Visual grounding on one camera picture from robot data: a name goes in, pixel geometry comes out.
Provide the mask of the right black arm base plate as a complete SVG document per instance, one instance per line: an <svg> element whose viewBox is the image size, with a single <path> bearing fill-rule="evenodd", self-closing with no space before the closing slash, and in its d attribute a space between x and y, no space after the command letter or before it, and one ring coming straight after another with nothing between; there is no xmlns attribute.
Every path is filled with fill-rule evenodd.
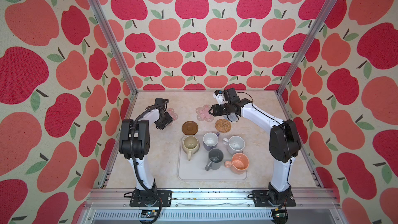
<svg viewBox="0 0 398 224"><path fill-rule="evenodd" d="M253 190L248 198L253 199L256 207L295 207L296 202L292 192L276 192L274 190Z"/></svg>

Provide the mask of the brown wooden round coaster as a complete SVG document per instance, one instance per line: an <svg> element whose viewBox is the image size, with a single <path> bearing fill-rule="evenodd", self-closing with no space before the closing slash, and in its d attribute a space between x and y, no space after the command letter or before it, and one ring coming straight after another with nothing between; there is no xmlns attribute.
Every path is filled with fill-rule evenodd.
<svg viewBox="0 0 398 224"><path fill-rule="evenodd" d="M194 121L186 121L182 125L181 129L184 135L196 135L199 130L199 126Z"/></svg>

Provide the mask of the grey woven round coaster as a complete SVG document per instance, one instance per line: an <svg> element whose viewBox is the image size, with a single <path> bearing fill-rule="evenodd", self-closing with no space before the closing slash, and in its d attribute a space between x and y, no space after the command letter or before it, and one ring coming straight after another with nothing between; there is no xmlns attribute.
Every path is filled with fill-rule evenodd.
<svg viewBox="0 0 398 224"><path fill-rule="evenodd" d="M236 113L231 113L225 116L225 119L227 119L230 122L238 122L239 121L239 117L237 116Z"/></svg>

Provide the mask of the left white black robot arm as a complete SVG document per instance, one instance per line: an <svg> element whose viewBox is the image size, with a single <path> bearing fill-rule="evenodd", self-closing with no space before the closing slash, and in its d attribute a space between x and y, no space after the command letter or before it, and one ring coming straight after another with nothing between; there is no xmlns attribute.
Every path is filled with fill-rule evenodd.
<svg viewBox="0 0 398 224"><path fill-rule="evenodd" d="M150 125L163 130L173 122L163 108L148 108L135 120L125 119L121 125L119 153L127 159L134 170L136 188L133 198L143 203L154 204L160 198L155 179L151 174L146 155L150 150Z"/></svg>

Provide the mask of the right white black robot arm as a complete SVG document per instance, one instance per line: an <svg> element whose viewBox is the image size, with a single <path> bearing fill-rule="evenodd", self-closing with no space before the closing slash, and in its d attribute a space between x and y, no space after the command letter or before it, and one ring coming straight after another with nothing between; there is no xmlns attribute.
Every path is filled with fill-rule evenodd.
<svg viewBox="0 0 398 224"><path fill-rule="evenodd" d="M292 166L302 147L294 121L276 118L259 109L248 99L231 101L218 95L216 100L217 104L209 110L211 115L224 116L236 113L269 134L269 152L274 158L274 167L267 197L271 205L282 205L291 193Z"/></svg>

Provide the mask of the pink flower coaster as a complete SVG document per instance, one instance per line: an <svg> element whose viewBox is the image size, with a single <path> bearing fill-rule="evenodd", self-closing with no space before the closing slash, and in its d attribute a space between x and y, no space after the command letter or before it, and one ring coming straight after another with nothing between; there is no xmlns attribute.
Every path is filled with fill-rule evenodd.
<svg viewBox="0 0 398 224"><path fill-rule="evenodd" d="M204 105L203 107L198 107L195 112L197 113L198 121L206 121L212 122L214 120L214 116L209 113L211 106Z"/></svg>
<svg viewBox="0 0 398 224"><path fill-rule="evenodd" d="M178 115L176 114L175 110L173 108L168 108L167 112L171 115L174 121L178 119Z"/></svg>

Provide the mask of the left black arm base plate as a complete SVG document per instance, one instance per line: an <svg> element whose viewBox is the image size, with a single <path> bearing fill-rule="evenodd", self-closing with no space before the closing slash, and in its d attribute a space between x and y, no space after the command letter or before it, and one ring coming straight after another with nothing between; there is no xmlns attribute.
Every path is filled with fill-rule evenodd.
<svg viewBox="0 0 398 224"><path fill-rule="evenodd" d="M158 190L156 192L160 198L163 207L170 207L172 200L171 190ZM130 199L130 207L159 207L157 198L145 190L134 190Z"/></svg>

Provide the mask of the tan rattan round coaster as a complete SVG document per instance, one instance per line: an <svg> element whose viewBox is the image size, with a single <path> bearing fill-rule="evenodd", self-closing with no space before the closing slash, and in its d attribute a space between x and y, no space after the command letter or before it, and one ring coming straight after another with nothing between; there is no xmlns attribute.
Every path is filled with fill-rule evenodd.
<svg viewBox="0 0 398 224"><path fill-rule="evenodd" d="M220 133L228 133L231 131L231 122L226 119L219 119L215 122L215 128Z"/></svg>

